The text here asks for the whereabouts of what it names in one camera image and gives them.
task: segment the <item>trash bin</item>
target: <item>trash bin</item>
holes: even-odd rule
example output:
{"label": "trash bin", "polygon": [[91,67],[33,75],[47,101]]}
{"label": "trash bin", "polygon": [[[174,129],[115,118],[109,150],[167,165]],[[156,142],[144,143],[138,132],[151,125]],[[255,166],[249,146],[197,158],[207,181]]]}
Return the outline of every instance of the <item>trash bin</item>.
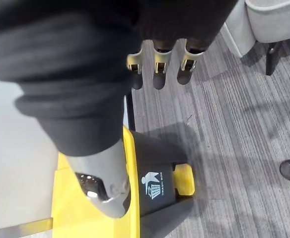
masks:
{"label": "trash bin", "polygon": [[53,238],[163,238],[190,213],[195,186],[184,152],[126,128],[123,132],[131,185],[126,215],[112,219],[93,207],[60,154],[53,191]]}

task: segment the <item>yellow trash bin lid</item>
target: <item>yellow trash bin lid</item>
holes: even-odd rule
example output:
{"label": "yellow trash bin lid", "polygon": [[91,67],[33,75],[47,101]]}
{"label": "yellow trash bin lid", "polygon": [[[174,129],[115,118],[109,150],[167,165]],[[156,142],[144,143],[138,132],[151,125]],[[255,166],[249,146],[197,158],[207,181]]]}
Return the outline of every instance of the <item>yellow trash bin lid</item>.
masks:
{"label": "yellow trash bin lid", "polygon": [[82,192],[66,157],[60,154],[53,189],[53,238],[140,237],[140,203],[135,146],[132,134],[125,127],[123,141],[131,184],[131,205],[126,215],[120,219],[112,219],[98,211]]}

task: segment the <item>chair leg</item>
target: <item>chair leg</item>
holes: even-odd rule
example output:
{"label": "chair leg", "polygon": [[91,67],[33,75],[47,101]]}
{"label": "chair leg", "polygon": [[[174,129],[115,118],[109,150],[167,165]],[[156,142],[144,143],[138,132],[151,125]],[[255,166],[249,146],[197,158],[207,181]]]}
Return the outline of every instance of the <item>chair leg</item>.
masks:
{"label": "chair leg", "polygon": [[266,75],[272,75],[276,65],[279,61],[279,49],[282,46],[282,41],[269,44],[268,51],[266,53]]}

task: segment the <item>gray carpet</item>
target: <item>gray carpet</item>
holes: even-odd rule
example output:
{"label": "gray carpet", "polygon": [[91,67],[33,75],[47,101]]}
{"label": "gray carpet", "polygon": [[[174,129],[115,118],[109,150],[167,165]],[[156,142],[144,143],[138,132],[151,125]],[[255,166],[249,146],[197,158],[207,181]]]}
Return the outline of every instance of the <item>gray carpet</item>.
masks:
{"label": "gray carpet", "polygon": [[290,183],[278,172],[290,159],[290,40],[265,76],[267,45],[238,59],[218,36],[186,86],[176,81],[183,45],[157,91],[146,42],[144,87],[133,91],[137,131],[181,145],[196,175],[195,210],[169,238],[290,238]]}

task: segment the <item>trash box label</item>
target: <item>trash box label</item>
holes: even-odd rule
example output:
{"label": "trash box label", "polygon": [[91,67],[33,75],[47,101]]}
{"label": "trash box label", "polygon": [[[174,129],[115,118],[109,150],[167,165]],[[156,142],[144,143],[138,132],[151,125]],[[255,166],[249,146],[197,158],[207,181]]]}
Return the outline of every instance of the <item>trash box label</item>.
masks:
{"label": "trash box label", "polygon": [[145,185],[145,193],[152,200],[159,195],[164,195],[164,182],[162,172],[148,172],[142,177],[142,184]]}

